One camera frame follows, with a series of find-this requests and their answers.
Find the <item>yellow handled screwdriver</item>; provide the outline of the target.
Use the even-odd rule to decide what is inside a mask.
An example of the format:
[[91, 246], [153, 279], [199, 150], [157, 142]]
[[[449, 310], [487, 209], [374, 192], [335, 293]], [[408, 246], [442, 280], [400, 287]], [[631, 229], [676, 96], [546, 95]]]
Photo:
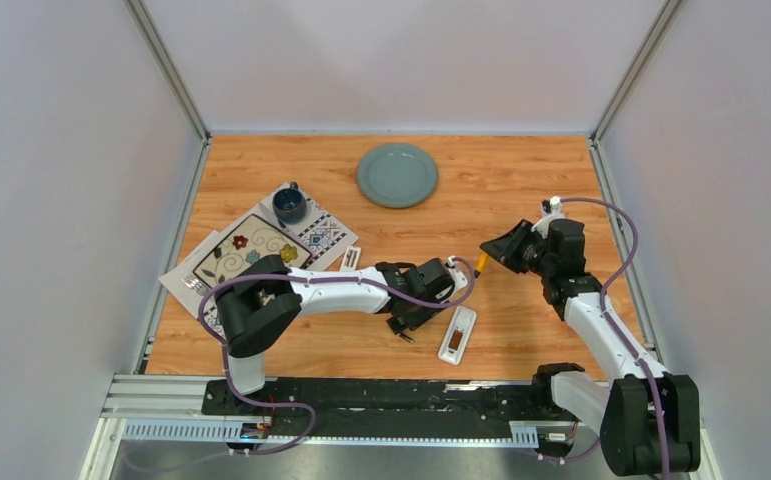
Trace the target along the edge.
[[478, 259], [478, 261], [477, 261], [477, 263], [475, 265], [475, 268], [474, 268], [474, 276], [476, 278], [478, 278], [484, 272], [484, 270], [485, 270], [485, 268], [487, 266], [488, 261], [489, 261], [489, 255], [487, 253], [483, 252], [480, 255], [480, 257], [479, 257], [479, 259]]

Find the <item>white remote with batteries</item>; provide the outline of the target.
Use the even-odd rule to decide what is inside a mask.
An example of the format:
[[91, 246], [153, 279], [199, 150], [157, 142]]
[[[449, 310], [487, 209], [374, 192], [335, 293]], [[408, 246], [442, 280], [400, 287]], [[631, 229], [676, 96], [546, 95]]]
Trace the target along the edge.
[[438, 350], [439, 360], [450, 365], [461, 363], [477, 318], [478, 314], [470, 308], [455, 308]]

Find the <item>white remote with QR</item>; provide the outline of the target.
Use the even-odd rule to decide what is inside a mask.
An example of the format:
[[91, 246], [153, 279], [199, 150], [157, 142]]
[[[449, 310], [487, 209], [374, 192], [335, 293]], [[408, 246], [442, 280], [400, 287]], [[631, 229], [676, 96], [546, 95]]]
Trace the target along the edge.
[[356, 271], [360, 262], [362, 249], [357, 246], [348, 246], [342, 257], [339, 270], [341, 272]]

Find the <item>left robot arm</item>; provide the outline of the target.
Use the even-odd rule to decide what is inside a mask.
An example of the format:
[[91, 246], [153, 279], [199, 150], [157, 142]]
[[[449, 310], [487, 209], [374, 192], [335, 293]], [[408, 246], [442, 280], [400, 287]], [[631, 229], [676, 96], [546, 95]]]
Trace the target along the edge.
[[380, 262], [357, 271], [317, 272], [286, 266], [279, 255], [258, 260], [204, 297], [222, 327], [228, 401], [252, 415], [265, 405], [264, 354], [299, 317], [335, 312], [387, 315], [406, 337], [461, 302], [470, 281], [453, 258], [421, 265]]

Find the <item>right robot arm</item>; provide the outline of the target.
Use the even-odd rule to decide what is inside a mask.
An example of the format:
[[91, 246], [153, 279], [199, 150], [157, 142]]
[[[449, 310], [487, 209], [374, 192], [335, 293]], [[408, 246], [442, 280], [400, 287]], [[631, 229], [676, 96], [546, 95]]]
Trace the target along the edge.
[[690, 376], [670, 373], [616, 318], [601, 282], [586, 270], [583, 224], [523, 220], [480, 249], [514, 273], [540, 277], [546, 302], [606, 376], [601, 386], [578, 365], [541, 366], [534, 377], [541, 384], [531, 391], [535, 412], [554, 419], [567, 411], [595, 430], [617, 476], [697, 470], [699, 390]]

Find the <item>patterned paper placemat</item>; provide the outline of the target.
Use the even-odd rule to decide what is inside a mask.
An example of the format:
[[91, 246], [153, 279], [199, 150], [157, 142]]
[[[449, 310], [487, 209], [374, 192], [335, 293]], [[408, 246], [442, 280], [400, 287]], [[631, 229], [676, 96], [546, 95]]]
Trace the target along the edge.
[[279, 220], [274, 193], [221, 231], [212, 231], [171, 271], [161, 284], [192, 315], [205, 293], [237, 276], [267, 255], [279, 255], [287, 266], [324, 271], [341, 259], [358, 236], [308, 192], [306, 215], [297, 223]]

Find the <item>grey-green round plate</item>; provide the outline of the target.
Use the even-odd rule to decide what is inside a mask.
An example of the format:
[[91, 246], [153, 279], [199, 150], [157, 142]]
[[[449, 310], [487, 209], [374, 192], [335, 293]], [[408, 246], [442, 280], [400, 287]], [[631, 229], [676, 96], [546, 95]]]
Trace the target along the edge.
[[416, 206], [435, 191], [440, 174], [432, 156], [408, 143], [372, 148], [360, 159], [355, 180], [371, 202], [391, 209]]

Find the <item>dark blue cup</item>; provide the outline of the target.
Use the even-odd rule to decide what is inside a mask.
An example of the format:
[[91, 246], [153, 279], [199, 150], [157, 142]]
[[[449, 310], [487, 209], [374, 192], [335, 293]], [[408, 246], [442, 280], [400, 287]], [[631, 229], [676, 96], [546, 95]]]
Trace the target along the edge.
[[297, 224], [307, 215], [308, 203], [297, 182], [277, 190], [271, 207], [277, 220], [283, 224]]

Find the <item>floral square plate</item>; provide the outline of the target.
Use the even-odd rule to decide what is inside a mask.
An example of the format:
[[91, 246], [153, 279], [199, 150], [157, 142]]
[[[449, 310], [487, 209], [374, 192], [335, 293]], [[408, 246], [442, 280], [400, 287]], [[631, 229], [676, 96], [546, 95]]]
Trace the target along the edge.
[[249, 214], [221, 236], [196, 263], [192, 273], [214, 287], [269, 255], [280, 256], [286, 266], [301, 268], [312, 257], [312, 252], [262, 217]]

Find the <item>metal fork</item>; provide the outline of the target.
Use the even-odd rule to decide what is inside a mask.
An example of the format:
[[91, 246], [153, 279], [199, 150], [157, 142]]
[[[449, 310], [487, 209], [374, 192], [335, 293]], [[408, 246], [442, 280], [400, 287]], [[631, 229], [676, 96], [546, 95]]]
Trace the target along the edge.
[[194, 291], [197, 295], [200, 296], [204, 296], [211, 289], [210, 285], [198, 278], [193, 273], [186, 274], [182, 278], [182, 282], [188, 289]]

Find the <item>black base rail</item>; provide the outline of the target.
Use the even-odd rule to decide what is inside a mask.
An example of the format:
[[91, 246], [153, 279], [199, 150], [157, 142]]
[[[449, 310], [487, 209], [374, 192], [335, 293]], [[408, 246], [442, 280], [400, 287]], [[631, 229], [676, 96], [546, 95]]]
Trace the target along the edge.
[[274, 436], [295, 436], [312, 423], [317, 437], [503, 439], [516, 421], [562, 430], [574, 422], [572, 414], [540, 405], [528, 383], [281, 377], [250, 397], [247, 404], [213, 380], [201, 412], [271, 420]]

